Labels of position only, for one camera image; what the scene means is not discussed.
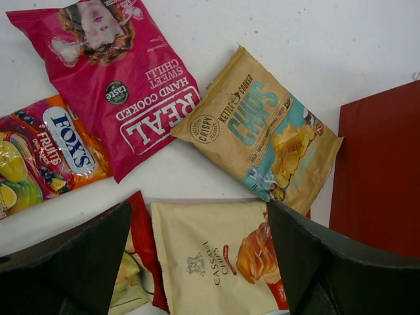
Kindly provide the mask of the pink Real chips bag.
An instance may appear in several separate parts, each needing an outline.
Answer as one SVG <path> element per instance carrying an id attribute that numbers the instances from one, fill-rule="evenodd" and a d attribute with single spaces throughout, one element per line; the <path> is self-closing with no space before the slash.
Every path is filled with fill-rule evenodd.
<path id="1" fill-rule="evenodd" d="M 9 11 L 49 81 L 107 147 L 114 179 L 168 145 L 200 101 L 196 80 L 142 1 Z"/>

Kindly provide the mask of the cream cassava chips bag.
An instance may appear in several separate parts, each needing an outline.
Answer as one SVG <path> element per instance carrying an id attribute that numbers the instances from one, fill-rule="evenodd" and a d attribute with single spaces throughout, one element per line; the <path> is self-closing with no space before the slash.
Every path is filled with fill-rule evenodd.
<path id="1" fill-rule="evenodd" d="M 266 202 L 153 203 L 151 212 L 171 314 L 289 309 Z"/>

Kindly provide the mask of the red paper bag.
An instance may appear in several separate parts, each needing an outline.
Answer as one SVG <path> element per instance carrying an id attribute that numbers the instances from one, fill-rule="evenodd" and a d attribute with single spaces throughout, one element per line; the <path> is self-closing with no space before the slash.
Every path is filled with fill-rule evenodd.
<path id="1" fill-rule="evenodd" d="M 341 106 L 329 227 L 419 257 L 419 82 Z"/>

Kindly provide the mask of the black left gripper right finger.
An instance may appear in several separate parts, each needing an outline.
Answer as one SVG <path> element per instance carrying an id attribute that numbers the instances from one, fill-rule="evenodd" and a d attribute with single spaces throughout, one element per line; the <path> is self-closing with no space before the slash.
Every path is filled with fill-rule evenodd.
<path id="1" fill-rule="evenodd" d="M 268 204 L 290 314 L 418 314 L 419 259 L 388 253 Z"/>

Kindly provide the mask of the orange Fox's candy bag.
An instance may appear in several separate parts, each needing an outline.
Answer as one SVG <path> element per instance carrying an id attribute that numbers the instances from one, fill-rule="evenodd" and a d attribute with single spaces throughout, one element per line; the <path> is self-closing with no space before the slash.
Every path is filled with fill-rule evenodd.
<path id="1" fill-rule="evenodd" d="M 112 176 L 106 147 L 60 95 L 1 118 L 1 218 Z"/>

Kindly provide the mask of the red Kusuka cassava chips bag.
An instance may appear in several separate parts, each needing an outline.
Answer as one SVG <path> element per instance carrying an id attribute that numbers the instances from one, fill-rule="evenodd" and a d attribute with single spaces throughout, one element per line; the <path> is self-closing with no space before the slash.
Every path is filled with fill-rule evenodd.
<path id="1" fill-rule="evenodd" d="M 114 285 L 109 314 L 127 314 L 147 303 L 169 313 L 152 220 L 141 192 L 127 199 L 131 227 Z"/>

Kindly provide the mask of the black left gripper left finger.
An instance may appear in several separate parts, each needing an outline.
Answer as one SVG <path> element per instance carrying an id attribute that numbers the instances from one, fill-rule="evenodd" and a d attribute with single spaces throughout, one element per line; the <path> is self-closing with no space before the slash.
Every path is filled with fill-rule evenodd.
<path id="1" fill-rule="evenodd" d="M 2 314 L 107 314 L 131 226 L 123 201 L 1 257 Z"/>

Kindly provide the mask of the brown kettle chips bag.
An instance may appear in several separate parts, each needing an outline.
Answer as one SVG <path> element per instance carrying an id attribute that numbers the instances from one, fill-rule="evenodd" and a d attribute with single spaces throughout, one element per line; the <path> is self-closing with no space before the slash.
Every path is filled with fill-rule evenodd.
<path id="1" fill-rule="evenodd" d="M 318 197 L 343 142 L 244 47 L 171 132 L 263 201 L 301 214 Z"/>

